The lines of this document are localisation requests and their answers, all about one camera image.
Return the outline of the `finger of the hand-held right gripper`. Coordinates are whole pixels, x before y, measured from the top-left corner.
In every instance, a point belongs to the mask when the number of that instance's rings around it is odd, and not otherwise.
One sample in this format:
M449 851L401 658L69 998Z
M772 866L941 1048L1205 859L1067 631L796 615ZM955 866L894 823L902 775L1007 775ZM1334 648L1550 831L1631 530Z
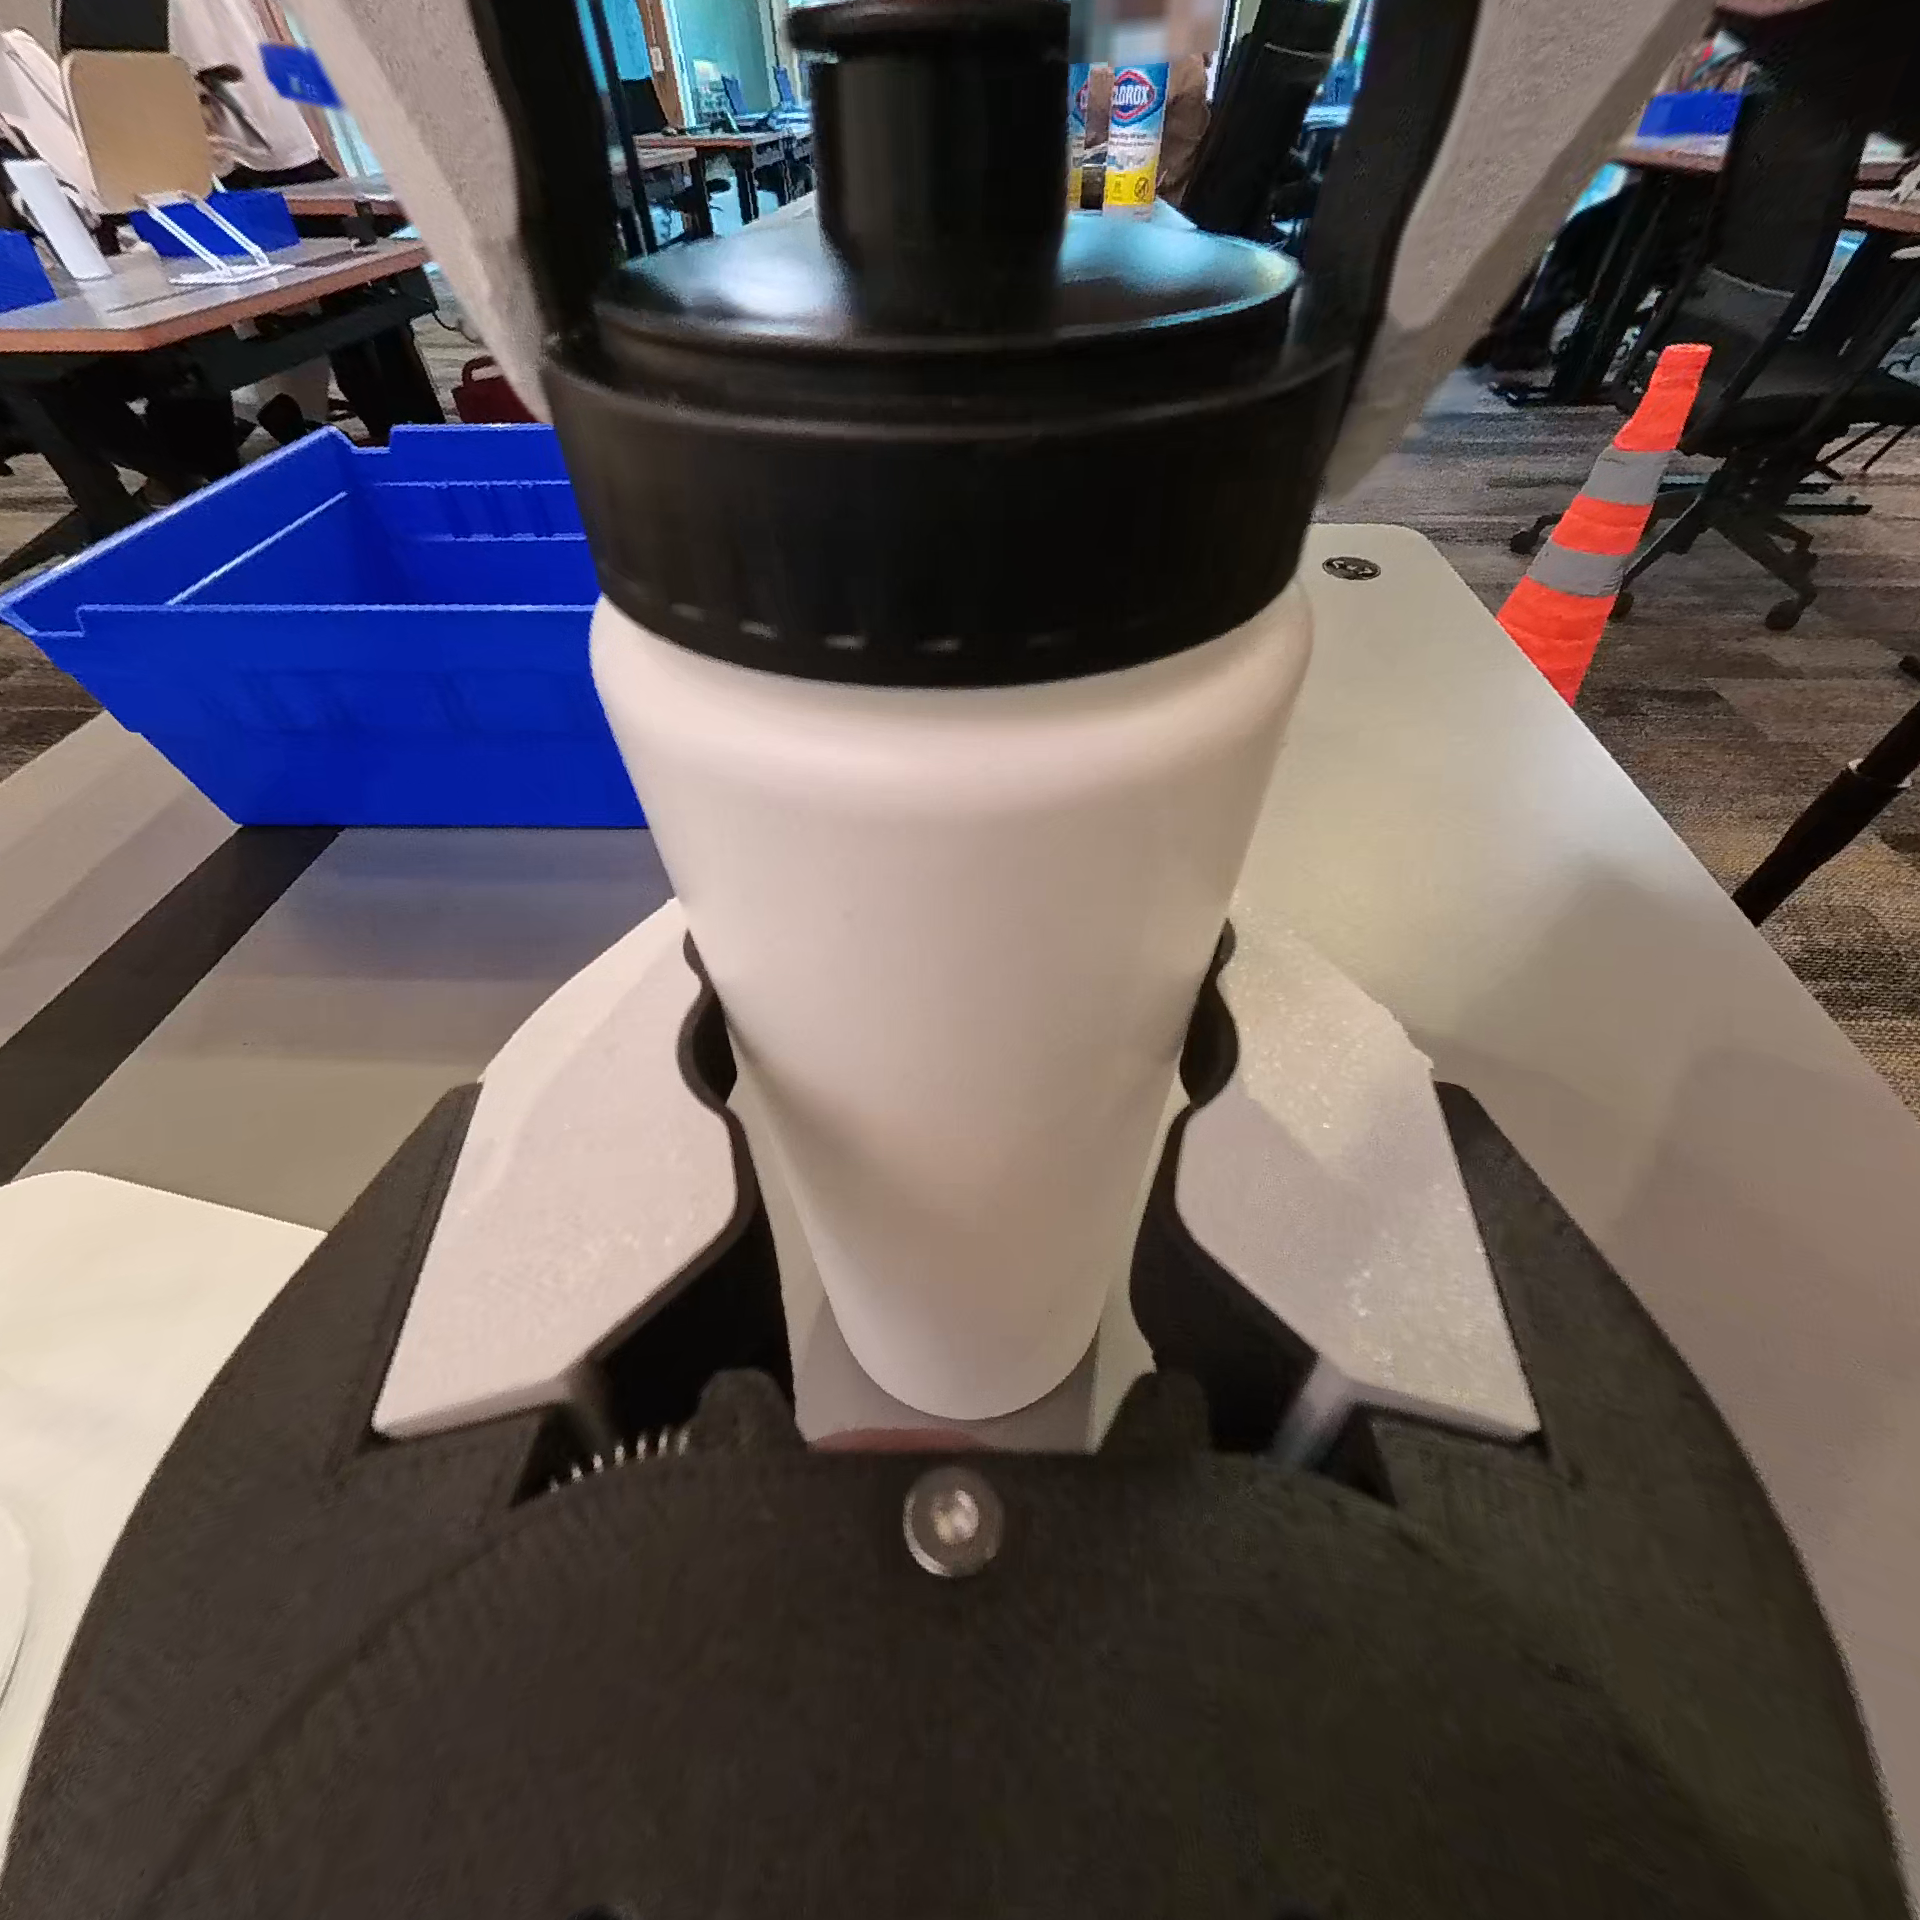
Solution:
M572 2L307 2L310 49L519 403L624 258Z
M1308 231L1294 343L1334 362L1351 495L1536 264L1704 2L1375 6Z

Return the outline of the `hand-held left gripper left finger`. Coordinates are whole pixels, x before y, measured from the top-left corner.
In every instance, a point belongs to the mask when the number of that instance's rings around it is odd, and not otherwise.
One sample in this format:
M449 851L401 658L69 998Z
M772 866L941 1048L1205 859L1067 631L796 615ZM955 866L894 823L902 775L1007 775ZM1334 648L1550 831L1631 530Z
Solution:
M742 1224L735 1128L685 1042L710 1008L678 902L558 985L483 1071L372 1429L563 1409L590 1449L681 1427L705 1361L664 1313Z

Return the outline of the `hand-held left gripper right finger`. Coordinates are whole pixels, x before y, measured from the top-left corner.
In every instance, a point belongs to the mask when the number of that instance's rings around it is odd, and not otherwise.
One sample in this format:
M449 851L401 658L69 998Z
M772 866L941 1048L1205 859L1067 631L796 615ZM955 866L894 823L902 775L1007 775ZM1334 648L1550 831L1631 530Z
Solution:
M1135 1234L1135 1326L1214 1449L1319 1463L1358 1414L1541 1429L1432 1066L1236 897L1191 1008Z

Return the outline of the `white bottle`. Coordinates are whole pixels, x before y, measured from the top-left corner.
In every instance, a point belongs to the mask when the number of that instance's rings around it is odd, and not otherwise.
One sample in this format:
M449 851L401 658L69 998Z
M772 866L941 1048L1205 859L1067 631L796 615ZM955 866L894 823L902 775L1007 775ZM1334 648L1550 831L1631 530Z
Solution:
M596 605L595 691L891 1400L1000 1417L1094 1341L1309 658L1295 585L1012 688L792 679Z

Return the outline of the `black bottle lid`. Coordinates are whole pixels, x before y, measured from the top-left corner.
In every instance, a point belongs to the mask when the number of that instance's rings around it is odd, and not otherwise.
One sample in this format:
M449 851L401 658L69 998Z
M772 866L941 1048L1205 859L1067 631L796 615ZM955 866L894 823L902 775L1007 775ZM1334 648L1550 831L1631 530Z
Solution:
M604 597L798 682L1153 663L1287 589L1341 360L1284 255L1069 215L1064 6L816 6L811 213L607 273L544 351Z

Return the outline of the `wooden top desk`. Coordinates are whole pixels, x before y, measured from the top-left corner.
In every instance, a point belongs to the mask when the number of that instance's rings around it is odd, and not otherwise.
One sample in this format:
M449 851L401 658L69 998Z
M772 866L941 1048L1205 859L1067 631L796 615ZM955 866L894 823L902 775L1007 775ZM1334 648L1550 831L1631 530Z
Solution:
M137 497L62 419L57 391L76 375L135 362L231 393L388 334L408 341L436 311L421 242L301 242L269 266L262 277L183 285L163 258L118 257L110 280L5 313L5 407L67 490L84 542L125 529Z

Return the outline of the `black office chair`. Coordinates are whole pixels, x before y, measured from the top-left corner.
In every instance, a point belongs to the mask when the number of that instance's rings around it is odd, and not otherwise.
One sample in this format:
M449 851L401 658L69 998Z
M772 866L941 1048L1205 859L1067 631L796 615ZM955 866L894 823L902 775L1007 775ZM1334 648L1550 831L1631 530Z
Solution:
M1865 331L1808 326L1867 137L1859 113L1815 104L1761 64L1750 72L1687 273L1613 385L1616 407L1631 415L1665 349L1709 349L1677 448L1713 472L1661 485L1616 617L1631 610L1633 585L1657 561L1717 536L1783 585L1765 622L1790 631L1816 597L1815 538L1787 517L1795 493L1849 429L1916 425L1916 391L1880 370L1889 315Z

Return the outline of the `white wipes canister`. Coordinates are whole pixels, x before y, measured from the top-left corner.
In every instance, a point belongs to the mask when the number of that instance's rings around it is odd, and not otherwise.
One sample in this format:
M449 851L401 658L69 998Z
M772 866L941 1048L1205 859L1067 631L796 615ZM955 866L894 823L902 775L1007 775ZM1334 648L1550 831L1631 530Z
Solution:
M1148 217L1159 201L1171 63L1069 64L1067 213Z

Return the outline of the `orange traffic cone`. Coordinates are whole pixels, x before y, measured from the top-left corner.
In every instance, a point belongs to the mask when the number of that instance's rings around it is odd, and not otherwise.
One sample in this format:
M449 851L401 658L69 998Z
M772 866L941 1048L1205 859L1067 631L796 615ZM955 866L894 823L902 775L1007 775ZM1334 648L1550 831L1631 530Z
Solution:
M1499 606L1502 631L1566 705L1593 666L1709 362L1703 343L1661 351L1644 395Z

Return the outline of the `black slanted stand leg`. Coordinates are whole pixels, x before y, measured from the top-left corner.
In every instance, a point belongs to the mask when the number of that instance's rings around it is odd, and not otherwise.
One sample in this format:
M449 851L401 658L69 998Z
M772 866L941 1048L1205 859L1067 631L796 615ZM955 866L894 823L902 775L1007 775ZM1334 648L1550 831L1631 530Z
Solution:
M1787 826L1781 842L1734 890L1750 927L1765 925L1819 870L1846 851L1913 782L1918 705L1863 757L1852 760Z

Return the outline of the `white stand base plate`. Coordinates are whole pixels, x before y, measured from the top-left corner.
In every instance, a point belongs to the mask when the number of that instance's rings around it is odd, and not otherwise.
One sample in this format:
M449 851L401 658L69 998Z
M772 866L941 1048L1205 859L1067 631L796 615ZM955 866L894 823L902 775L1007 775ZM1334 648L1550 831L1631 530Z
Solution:
M92 1591L321 1232L84 1170L3 1189L3 1838Z

